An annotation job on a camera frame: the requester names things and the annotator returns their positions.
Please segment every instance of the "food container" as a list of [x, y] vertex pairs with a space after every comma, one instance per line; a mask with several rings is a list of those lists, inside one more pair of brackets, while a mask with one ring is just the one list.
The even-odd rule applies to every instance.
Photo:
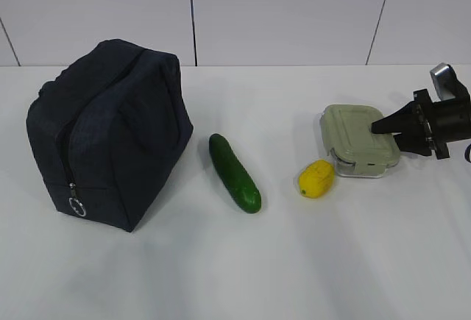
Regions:
[[338, 175], [382, 177], [397, 165], [400, 150], [391, 134], [372, 134], [371, 124], [383, 114], [364, 105], [334, 104], [320, 119], [322, 140]]

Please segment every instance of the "container lid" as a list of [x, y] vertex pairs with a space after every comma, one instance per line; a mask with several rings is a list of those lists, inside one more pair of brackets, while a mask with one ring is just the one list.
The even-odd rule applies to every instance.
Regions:
[[335, 104], [321, 118], [322, 140], [327, 152], [355, 164], [357, 175], [376, 175], [395, 166], [400, 150], [391, 134], [372, 134], [371, 124], [383, 118], [374, 107]]

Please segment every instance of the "yellow lemon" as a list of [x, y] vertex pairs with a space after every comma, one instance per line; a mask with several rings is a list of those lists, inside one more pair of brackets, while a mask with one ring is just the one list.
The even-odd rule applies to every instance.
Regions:
[[325, 160], [317, 160], [301, 173], [297, 182], [300, 193], [315, 199], [327, 193], [332, 186], [334, 177], [333, 166]]

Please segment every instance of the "cucumber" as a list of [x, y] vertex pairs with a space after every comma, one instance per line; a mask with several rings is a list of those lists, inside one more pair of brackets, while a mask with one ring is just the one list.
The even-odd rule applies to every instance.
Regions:
[[224, 136], [211, 135], [209, 153], [217, 174], [235, 203], [247, 213], [257, 213], [262, 207], [260, 192]]

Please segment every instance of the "dark navy bag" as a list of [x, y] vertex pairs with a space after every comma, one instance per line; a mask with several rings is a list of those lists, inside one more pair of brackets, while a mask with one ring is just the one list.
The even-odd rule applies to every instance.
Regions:
[[58, 211], [132, 231], [193, 132], [173, 54], [100, 43], [39, 91], [29, 142]]

